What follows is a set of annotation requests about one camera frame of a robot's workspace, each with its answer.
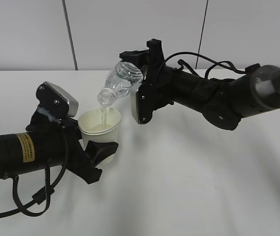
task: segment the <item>white paper cup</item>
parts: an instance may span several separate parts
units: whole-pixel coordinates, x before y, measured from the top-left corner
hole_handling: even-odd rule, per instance
[[[101,124],[101,107],[90,109],[79,117],[78,125],[82,133],[84,149],[89,140],[97,143],[117,142],[121,114],[112,107],[108,107],[106,113],[106,124],[110,127],[100,131],[91,130]],[[103,160],[100,165],[109,163],[113,157],[114,154]]]

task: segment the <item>wire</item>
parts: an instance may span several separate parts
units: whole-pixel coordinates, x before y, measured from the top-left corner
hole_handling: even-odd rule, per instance
[[[17,175],[15,175],[12,179],[13,179],[13,200],[16,204],[16,206],[18,207],[18,209],[21,210],[21,212],[24,215],[27,216],[31,216],[31,217],[36,217],[36,216],[40,216],[43,213],[45,213],[50,206],[50,202],[51,202],[51,185],[50,185],[50,165],[49,165],[50,161],[47,161],[46,166],[45,166],[45,195],[46,195],[46,207],[43,211],[41,212],[31,212],[29,210],[27,210],[25,208],[25,206],[22,204],[19,196],[18,196],[18,192],[17,192],[17,186],[18,186],[18,180],[19,177]]]
[[[180,59],[178,60],[178,64],[181,66],[185,66],[192,75],[196,75],[199,76],[197,72],[195,72],[195,70],[191,67],[191,65],[189,65],[187,62],[185,62],[184,60]]]
[[[160,73],[161,69],[163,68],[163,66],[166,64],[166,62],[168,62],[170,59],[172,59],[173,57],[176,57],[176,56],[178,56],[178,55],[193,55],[193,56],[198,56],[198,57],[201,57],[201,58],[203,58],[203,59],[205,59],[205,60],[207,60],[207,61],[209,61],[209,62],[212,62],[212,63],[215,64],[215,65],[219,65],[219,66],[221,66],[221,67],[223,67],[223,68],[225,68],[225,69],[232,70],[232,71],[234,71],[234,72],[237,73],[237,74],[246,74],[245,71],[242,71],[242,70],[238,70],[238,69],[236,69],[236,68],[229,67],[229,66],[227,66],[227,65],[224,65],[224,64],[222,64],[222,63],[220,63],[220,62],[217,62],[217,61],[215,61],[215,60],[212,60],[212,59],[210,59],[210,58],[208,58],[208,57],[206,57],[206,56],[203,56],[203,55],[201,55],[201,54],[198,54],[198,53],[193,53],[193,52],[178,52],[178,53],[174,53],[174,54],[170,55],[168,58],[166,58],[166,59],[163,61],[163,63],[160,65],[160,67],[159,67],[159,69],[158,69],[158,71],[157,71],[156,80],[158,80],[159,73]]]
[[[204,11],[204,17],[203,17],[203,23],[202,23],[202,31],[201,31],[201,36],[200,36],[200,42],[199,42],[198,53],[200,53],[200,50],[201,50],[201,42],[202,42],[202,38],[203,38],[203,31],[204,31],[204,25],[205,25],[205,18],[207,17],[208,4],[209,4],[209,0],[207,0],[207,4],[205,5],[205,11]],[[199,56],[197,57],[197,61],[196,61],[196,63],[195,63],[195,69],[197,69],[197,67],[198,67],[198,62],[199,62]]]
[[[65,173],[66,166],[67,166],[67,163],[69,161],[69,144],[68,144],[68,140],[66,138],[66,135],[65,135],[64,131],[62,132],[62,136],[63,136],[64,143],[65,143],[65,158],[64,158],[64,163],[62,165],[60,173],[58,174],[56,180],[51,184],[52,188],[55,188],[56,185],[60,182],[61,178],[63,177],[63,175]]]
[[[60,173],[58,174],[57,178],[55,179],[55,181],[51,184],[51,188],[54,188],[61,180],[61,178],[63,177],[65,170],[66,170],[66,166],[69,160],[69,145],[68,145],[68,140],[66,138],[66,135],[64,133],[64,131],[62,132],[62,136],[65,142],[65,157],[64,157],[64,164],[62,165],[62,169],[60,170]],[[26,205],[24,205],[25,209],[30,208],[31,206],[33,206],[35,204],[35,200],[31,200],[29,203],[27,203]],[[5,218],[8,216],[12,216],[15,215],[17,213],[21,212],[21,210],[19,208],[14,209],[14,210],[10,210],[10,211],[6,211],[6,212],[2,212],[0,213],[0,219],[1,218]]]
[[[234,64],[231,62],[231,61],[228,61],[228,60],[223,60],[223,61],[220,61],[219,63],[227,63],[233,70],[236,70],[236,67],[234,66]],[[209,78],[209,74],[211,72],[211,70],[216,67],[218,64],[214,64],[212,65],[211,67],[209,67],[207,69],[207,71],[205,72],[204,74],[204,78],[205,79],[208,79]]]

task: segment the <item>black robotic arm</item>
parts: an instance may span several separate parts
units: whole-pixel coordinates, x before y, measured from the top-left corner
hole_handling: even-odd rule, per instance
[[[122,60],[133,63],[145,75],[143,82],[131,89],[132,115],[139,124],[148,123],[153,111],[174,102],[201,112],[208,122],[225,130],[234,130],[242,118],[280,108],[280,68],[277,66],[254,64],[241,71],[228,61],[216,62],[191,52],[164,59],[160,40],[152,39],[147,46],[148,50],[120,54]],[[205,78],[183,60],[178,61],[179,69],[166,65],[172,57],[183,54],[200,56],[214,65]],[[237,80],[207,79],[208,72],[216,65],[244,75]],[[190,73],[183,71],[184,66]]]

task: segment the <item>table surface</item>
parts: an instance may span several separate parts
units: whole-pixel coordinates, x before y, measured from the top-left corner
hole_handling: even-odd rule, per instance
[[[43,81],[79,101],[78,118],[98,106],[107,73],[0,71],[0,134],[24,131]],[[219,69],[212,76],[238,77]],[[280,235],[280,110],[225,131],[180,104],[156,111],[146,125],[133,120],[128,97],[113,107],[122,114],[120,146],[101,180],[87,185],[67,171],[44,215],[0,219],[0,236]],[[22,201],[43,183],[44,171],[21,175]],[[0,212],[15,208],[11,184],[0,181]]]

